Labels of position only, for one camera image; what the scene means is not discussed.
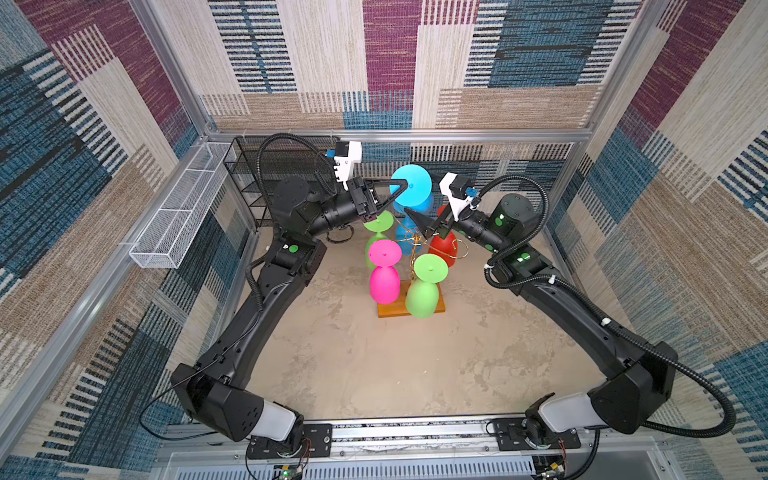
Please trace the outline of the light blue wine glass front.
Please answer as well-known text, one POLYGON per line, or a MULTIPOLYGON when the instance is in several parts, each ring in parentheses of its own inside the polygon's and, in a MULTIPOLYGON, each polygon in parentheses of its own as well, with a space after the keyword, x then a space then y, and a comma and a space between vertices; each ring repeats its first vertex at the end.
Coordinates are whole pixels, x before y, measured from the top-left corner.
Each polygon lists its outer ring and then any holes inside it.
POLYGON ((392 174, 391 179, 407 182, 405 192, 395 200, 394 209, 398 213, 404 214, 406 208, 419 213, 430 211, 433 204, 432 179, 425 168, 415 164, 404 165, 392 174))

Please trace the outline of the green wine glass front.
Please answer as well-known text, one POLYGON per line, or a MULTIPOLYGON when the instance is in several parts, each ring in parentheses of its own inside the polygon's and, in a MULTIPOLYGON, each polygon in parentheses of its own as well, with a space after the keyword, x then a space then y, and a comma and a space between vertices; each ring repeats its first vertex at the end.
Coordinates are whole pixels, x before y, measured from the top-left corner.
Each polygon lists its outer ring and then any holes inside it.
POLYGON ((436 310, 440 298, 438 285, 449 274, 449 267, 443 259, 433 254, 419 256, 413 265, 415 279, 406 294, 406 309, 416 318, 430 317, 436 310))

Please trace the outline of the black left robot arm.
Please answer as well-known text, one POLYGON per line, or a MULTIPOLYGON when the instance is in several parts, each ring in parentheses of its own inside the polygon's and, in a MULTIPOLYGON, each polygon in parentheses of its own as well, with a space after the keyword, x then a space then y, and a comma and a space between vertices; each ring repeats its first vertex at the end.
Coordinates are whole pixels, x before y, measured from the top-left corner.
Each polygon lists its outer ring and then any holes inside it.
POLYGON ((370 222, 406 192, 403 179, 387 180, 390 196, 380 200, 377 179, 354 176, 357 142, 339 141, 328 156, 310 141, 289 133, 267 137, 250 162, 273 221, 266 253, 251 262, 251 293, 213 345, 193 364, 179 364, 171 389, 194 420, 233 441, 264 441, 280 456, 308 450, 303 416, 246 391, 245 387, 278 322, 308 286, 327 251, 320 235, 355 221, 370 222), (271 144, 290 141, 312 154, 309 181, 295 174, 267 185, 263 164, 271 144))

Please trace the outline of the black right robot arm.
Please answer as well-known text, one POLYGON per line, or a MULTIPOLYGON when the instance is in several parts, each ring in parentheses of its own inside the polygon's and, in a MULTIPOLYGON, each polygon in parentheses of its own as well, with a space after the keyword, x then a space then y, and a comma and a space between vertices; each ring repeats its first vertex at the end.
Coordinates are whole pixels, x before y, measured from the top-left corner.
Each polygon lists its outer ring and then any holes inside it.
POLYGON ((548 394, 532 404, 523 422, 527 442, 545 449, 563 433, 578 428, 633 434, 645 427, 688 438, 715 438, 731 432, 737 414, 726 394, 681 364, 668 344, 651 344, 611 318, 531 247, 531 239, 543 229, 550 211, 549 196, 538 182, 523 175, 515 178, 539 193, 538 208, 527 197, 512 195, 499 202, 492 216, 480 211, 483 197, 508 179, 503 175, 475 190, 468 178, 448 173, 442 182, 449 204, 438 217, 413 208, 406 208, 405 213, 424 237, 444 237, 456 230, 488 249, 492 255, 483 267, 486 282, 546 314, 604 375, 604 382, 596 387, 566 396, 548 394), (717 425, 687 429, 651 421, 670 398, 676 374, 688 377, 719 403, 722 418, 717 425))

